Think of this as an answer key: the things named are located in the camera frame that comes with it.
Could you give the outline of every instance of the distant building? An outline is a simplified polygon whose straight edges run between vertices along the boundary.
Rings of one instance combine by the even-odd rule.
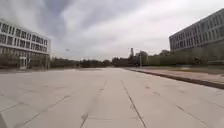
[[[171,51],[224,43],[224,9],[177,32],[169,40]]]
[[[131,56],[134,56],[134,49],[131,48]]]
[[[20,68],[48,68],[50,45],[50,39],[0,19],[0,55],[19,58]]]

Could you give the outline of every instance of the curb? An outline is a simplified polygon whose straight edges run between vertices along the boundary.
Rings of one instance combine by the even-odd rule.
[[[154,75],[154,76],[165,77],[165,78],[178,80],[178,81],[184,81],[184,82],[193,83],[193,84],[204,85],[204,86],[218,88],[218,89],[224,89],[224,84],[221,84],[221,83],[215,83],[215,82],[198,80],[198,79],[190,79],[190,78],[185,78],[185,77],[181,77],[181,76],[172,76],[172,75],[152,73],[152,72],[146,72],[146,71],[138,71],[138,70],[133,70],[133,69],[126,69],[126,70],[150,74],[150,75]]]

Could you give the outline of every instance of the paved plaza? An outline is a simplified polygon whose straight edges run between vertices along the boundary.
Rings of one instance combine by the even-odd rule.
[[[0,113],[7,128],[223,128],[224,91],[118,68],[0,74]]]

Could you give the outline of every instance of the sky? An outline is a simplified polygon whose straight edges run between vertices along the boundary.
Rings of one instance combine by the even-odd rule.
[[[51,56],[128,57],[169,50],[169,36],[223,8],[223,0],[0,0],[0,18],[51,39]]]

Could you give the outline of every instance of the distant tower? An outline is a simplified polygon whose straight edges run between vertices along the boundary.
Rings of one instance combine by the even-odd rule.
[[[131,48],[131,56],[134,56],[134,49]]]

